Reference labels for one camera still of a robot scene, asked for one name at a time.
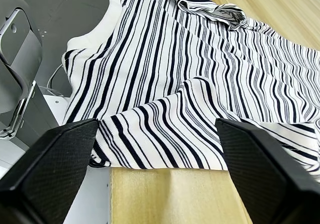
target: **white cable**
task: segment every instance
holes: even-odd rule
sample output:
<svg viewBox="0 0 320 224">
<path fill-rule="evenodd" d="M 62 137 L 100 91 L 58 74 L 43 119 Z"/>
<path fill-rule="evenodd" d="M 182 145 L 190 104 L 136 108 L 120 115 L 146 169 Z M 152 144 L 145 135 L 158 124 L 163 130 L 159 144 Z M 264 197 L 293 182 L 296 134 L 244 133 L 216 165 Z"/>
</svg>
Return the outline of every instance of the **white cable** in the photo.
<svg viewBox="0 0 320 224">
<path fill-rule="evenodd" d="M 64 95 L 63 95 L 61 92 L 59 92 L 59 91 L 57 91 L 57 90 L 55 90 L 55 89 L 52 89 L 52 88 L 49 88 L 49 87 L 45 87 L 45 86 L 41 86 L 41 85 L 39 85 L 39 87 L 47 90 L 47 91 L 50 92 L 50 93 L 51 93 L 51 91 L 52 91 L 52 92 L 55 92 L 55 93 L 58 93 L 59 95 L 53 94 L 55 97 L 64 97 Z"/>
<path fill-rule="evenodd" d="M 55 77 L 55 75 L 57 74 L 57 72 L 59 71 L 59 69 L 60 69 L 61 67 L 62 67 L 62 64 L 59 65 L 59 66 L 57 67 L 57 69 L 55 69 L 55 71 L 53 72 L 53 74 L 50 76 L 48 82 L 46 83 L 47 91 L 48 91 L 49 93 L 51 93 L 53 96 L 57 96 L 57 95 L 54 94 L 54 93 L 52 93 L 51 91 L 53 90 L 53 91 L 55 91 L 55 92 L 57 92 L 57 93 L 58 93 L 58 91 L 56 91 L 56 90 L 54 90 L 54 89 L 51 89 L 49 86 L 50 86 L 50 83 L 51 83 L 52 79 Z"/>
<path fill-rule="evenodd" d="M 39 85 L 39 88 L 43 88 L 43 89 L 47 90 L 48 92 L 50 92 L 51 94 L 53 94 L 55 97 L 61 97 L 61 98 L 65 99 L 67 102 L 69 102 L 69 100 L 68 100 L 61 92 L 59 92 L 59 91 L 57 91 L 57 90 L 55 90 L 55 89 L 48 88 L 48 87 L 41 86 L 41 85 Z"/>
</svg>

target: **gray machine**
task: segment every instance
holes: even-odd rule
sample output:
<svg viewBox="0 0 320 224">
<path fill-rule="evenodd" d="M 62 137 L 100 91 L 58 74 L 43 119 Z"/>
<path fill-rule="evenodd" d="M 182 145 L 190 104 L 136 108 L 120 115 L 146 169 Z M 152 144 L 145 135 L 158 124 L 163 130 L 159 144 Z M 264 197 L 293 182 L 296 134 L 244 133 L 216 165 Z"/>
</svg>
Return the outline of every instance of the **gray machine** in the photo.
<svg viewBox="0 0 320 224">
<path fill-rule="evenodd" d="M 58 123 L 34 81 L 42 41 L 24 0 L 0 0 L 0 145 L 26 151 Z"/>
</svg>

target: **wooden board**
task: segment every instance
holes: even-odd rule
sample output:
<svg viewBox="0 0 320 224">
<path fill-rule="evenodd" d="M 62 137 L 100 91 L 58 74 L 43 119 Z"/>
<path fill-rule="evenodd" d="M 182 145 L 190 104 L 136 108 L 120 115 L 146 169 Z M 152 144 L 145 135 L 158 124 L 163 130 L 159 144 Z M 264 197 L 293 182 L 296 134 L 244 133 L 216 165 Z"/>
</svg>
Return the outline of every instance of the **wooden board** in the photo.
<svg viewBox="0 0 320 224">
<path fill-rule="evenodd" d="M 111 170 L 112 224 L 251 224 L 229 172 Z"/>
<path fill-rule="evenodd" d="M 320 50 L 318 0 L 213 0 L 234 3 L 282 36 Z M 159 169 L 111 172 L 113 224 L 252 223 L 229 173 Z"/>
<path fill-rule="evenodd" d="M 263 21 L 297 44 L 320 50 L 319 0 L 213 0 L 233 3 L 248 17 Z"/>
</svg>

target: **metal bracket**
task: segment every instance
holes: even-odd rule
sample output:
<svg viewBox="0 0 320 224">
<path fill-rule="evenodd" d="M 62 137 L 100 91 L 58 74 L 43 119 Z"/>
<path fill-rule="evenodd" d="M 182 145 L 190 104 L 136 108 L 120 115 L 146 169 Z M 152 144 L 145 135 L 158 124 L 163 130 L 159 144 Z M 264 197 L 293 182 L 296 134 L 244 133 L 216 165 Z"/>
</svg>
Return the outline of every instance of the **metal bracket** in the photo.
<svg viewBox="0 0 320 224">
<path fill-rule="evenodd" d="M 36 85 L 36 82 L 33 81 L 28 96 L 22 99 L 18 104 L 18 106 L 16 107 L 9 126 L 0 131 L 0 140 L 10 140 L 14 138 L 17 134 L 19 127 L 24 124 L 23 116 L 27 109 L 30 99 L 34 94 L 35 85 Z"/>
</svg>

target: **black and white striped fabric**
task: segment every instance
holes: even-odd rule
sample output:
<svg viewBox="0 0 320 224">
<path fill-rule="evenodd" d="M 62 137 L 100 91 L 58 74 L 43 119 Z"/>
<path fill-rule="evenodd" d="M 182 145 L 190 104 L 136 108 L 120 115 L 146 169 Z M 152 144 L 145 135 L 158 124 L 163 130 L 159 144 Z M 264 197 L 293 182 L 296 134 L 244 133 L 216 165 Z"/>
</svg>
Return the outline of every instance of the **black and white striped fabric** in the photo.
<svg viewBox="0 0 320 224">
<path fill-rule="evenodd" d="M 216 118 L 268 131 L 320 180 L 320 53 L 233 4 L 121 0 L 99 49 L 65 53 L 65 122 L 100 120 L 92 158 L 133 169 L 226 170 Z"/>
</svg>

